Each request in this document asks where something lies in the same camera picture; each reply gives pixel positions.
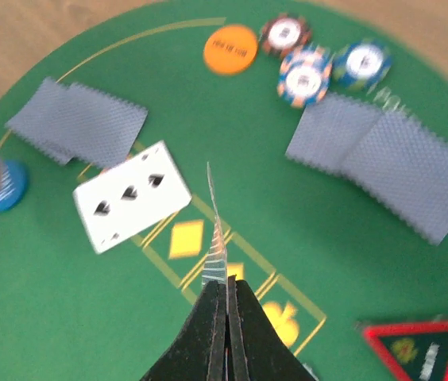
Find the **blue small blind button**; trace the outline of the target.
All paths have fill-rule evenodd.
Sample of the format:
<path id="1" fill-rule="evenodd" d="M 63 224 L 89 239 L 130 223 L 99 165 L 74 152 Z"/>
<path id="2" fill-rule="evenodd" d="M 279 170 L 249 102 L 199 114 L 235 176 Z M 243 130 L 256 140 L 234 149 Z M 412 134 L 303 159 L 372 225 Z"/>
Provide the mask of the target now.
<path id="1" fill-rule="evenodd" d="M 28 187 L 27 167 L 16 160 L 5 160 L 0 188 L 0 213 L 16 206 Z"/>

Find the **three of spades card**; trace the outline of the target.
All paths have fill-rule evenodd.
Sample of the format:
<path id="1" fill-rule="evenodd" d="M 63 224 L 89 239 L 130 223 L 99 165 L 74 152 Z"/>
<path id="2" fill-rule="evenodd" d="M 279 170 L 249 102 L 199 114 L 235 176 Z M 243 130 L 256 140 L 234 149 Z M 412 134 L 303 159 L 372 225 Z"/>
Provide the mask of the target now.
<path id="1" fill-rule="evenodd" d="M 183 209 L 191 192 L 160 140 L 73 191 L 95 253 L 102 254 Z"/>

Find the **black red all-in triangle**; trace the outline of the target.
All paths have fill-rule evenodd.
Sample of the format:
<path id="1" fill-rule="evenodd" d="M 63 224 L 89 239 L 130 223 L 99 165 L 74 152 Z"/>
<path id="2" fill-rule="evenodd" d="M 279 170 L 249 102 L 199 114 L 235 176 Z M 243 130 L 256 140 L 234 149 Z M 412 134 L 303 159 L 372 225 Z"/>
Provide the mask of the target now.
<path id="1" fill-rule="evenodd" d="M 448 381 L 448 317 L 360 321 L 357 329 L 396 380 Z"/>

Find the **orange big blind button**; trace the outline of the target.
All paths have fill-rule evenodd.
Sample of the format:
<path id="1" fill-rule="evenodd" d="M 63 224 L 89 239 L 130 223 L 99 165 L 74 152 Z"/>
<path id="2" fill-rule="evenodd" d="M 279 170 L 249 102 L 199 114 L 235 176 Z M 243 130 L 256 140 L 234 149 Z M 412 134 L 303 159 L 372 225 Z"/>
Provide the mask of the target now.
<path id="1" fill-rule="evenodd" d="M 203 61 L 218 75 L 237 75 L 256 59 L 258 39 L 249 27 L 226 25 L 215 31 L 205 43 Z"/>

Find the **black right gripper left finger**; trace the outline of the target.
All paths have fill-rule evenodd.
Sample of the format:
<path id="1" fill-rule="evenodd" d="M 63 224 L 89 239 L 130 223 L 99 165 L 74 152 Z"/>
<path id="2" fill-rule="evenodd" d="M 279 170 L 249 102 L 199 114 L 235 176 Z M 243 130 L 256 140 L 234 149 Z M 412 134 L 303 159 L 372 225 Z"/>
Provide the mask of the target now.
<path id="1" fill-rule="evenodd" d="M 210 281 L 169 348 L 143 380 L 224 380 L 226 287 Z"/>

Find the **king of diamonds card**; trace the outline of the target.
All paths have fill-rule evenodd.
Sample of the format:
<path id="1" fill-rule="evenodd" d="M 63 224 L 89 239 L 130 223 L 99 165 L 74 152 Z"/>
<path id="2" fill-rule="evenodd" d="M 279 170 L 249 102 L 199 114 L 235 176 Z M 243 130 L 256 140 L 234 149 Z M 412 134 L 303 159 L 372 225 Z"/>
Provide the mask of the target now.
<path id="1" fill-rule="evenodd" d="M 227 249 L 222 229 L 222 220 L 218 212 L 210 163 L 207 163 L 207 182 L 214 211 L 214 231 L 201 273 L 203 286 L 210 281 L 217 281 L 218 283 L 226 284 L 228 264 Z"/>

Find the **dealt blue playing card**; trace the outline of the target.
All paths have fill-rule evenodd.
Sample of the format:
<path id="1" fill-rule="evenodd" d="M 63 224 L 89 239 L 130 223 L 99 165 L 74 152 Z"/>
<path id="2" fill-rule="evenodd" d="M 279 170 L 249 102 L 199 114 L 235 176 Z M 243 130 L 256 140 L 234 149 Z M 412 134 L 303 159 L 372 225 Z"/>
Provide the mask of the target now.
<path id="1" fill-rule="evenodd" d="M 285 155 L 338 175 L 342 161 L 382 114 L 370 103 L 329 93 L 321 102 L 305 108 Z"/>

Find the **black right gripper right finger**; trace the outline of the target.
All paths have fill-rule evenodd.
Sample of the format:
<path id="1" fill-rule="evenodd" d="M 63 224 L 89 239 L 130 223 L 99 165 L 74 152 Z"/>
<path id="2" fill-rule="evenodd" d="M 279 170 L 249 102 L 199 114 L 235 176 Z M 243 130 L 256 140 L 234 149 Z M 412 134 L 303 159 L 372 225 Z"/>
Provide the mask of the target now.
<path id="1" fill-rule="evenodd" d="M 235 380 L 316 380 L 282 342 L 245 280 L 228 278 L 230 373 Z"/>

